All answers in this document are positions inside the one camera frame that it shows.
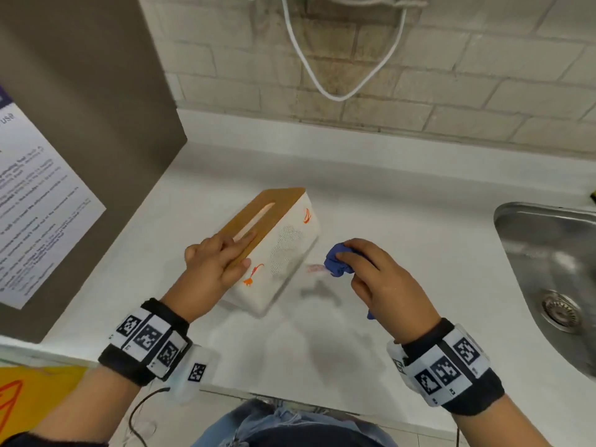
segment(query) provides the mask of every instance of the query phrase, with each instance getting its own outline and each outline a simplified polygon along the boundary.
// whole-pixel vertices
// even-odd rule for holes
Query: black cable
[[[132,417],[135,415],[135,413],[137,412],[137,410],[141,407],[141,405],[143,403],[145,403],[149,398],[153,397],[155,394],[159,394],[160,392],[168,392],[170,390],[169,387],[162,387],[161,389],[158,389],[157,391],[151,392],[148,396],[146,396],[144,399],[142,399],[139,404],[137,406],[135,406],[135,409],[132,410],[132,412],[130,413],[130,416],[128,418],[128,428],[130,429],[130,432],[137,436],[139,438],[139,441],[141,441],[141,443],[143,444],[143,447],[147,447],[147,443],[145,442],[145,440],[143,439],[143,436],[141,436],[137,430],[135,430],[132,427]]]

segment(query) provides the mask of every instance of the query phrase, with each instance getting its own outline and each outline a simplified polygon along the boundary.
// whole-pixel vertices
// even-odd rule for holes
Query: qr code
[[[395,367],[398,368],[400,373],[404,373],[404,363],[394,359],[393,362],[395,363]]]
[[[170,367],[179,351],[172,342],[168,341],[157,355],[157,360],[166,367]]]
[[[205,368],[207,368],[207,366],[205,364],[199,364],[198,362],[195,362],[194,365],[192,366],[190,375],[188,376],[188,381],[194,381],[195,383],[200,383],[201,378],[203,378],[203,373],[205,373]]]
[[[122,334],[124,337],[128,337],[140,323],[140,318],[137,318],[134,315],[129,315],[126,317],[126,320],[124,320],[122,324],[116,328],[116,332]]]
[[[422,386],[422,389],[428,394],[432,395],[441,388],[441,385],[435,380],[427,369],[422,370],[419,374],[414,376],[414,379]]]
[[[447,356],[441,357],[441,359],[430,366],[430,369],[446,386],[461,376],[461,372],[453,365],[453,362],[451,362]]]
[[[476,348],[465,337],[453,345],[453,348],[467,365],[471,365],[473,361],[481,357],[481,354],[478,353],[478,350],[476,350]]]
[[[158,330],[151,325],[145,325],[141,332],[139,332],[139,334],[135,337],[133,342],[144,350],[149,351],[151,348],[153,348],[153,345],[157,343],[160,337],[161,333]]]

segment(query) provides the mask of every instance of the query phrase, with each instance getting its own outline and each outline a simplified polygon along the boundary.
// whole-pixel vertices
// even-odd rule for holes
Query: black sleeve
[[[19,433],[9,437],[0,447],[107,447],[107,443],[56,441],[44,439],[31,433]]]

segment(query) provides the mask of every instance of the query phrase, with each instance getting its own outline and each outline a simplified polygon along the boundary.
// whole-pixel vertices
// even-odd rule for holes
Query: person's left hand
[[[231,269],[226,267],[242,254],[255,235],[249,232],[234,242],[231,237],[217,234],[186,248],[187,269],[161,302],[189,323],[205,315],[246,273],[250,259],[244,259]]]

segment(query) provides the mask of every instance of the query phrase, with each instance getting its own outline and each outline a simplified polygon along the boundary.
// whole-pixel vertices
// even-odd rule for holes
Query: counter
[[[474,336],[554,446],[594,444],[596,383],[534,324],[493,225],[505,202],[587,206],[593,162],[224,115],[181,118],[192,142],[46,339],[0,344],[95,360],[127,311],[172,285],[186,246],[261,190],[302,185],[322,227],[307,262],[320,263],[331,245],[352,237],[381,245],[443,316]],[[354,158],[350,144],[360,143],[367,149]],[[281,153],[267,150],[275,144]],[[402,383],[385,353],[388,334],[366,315],[349,278],[298,272],[263,318],[220,303],[189,336],[220,354],[214,386],[454,431],[448,413]]]

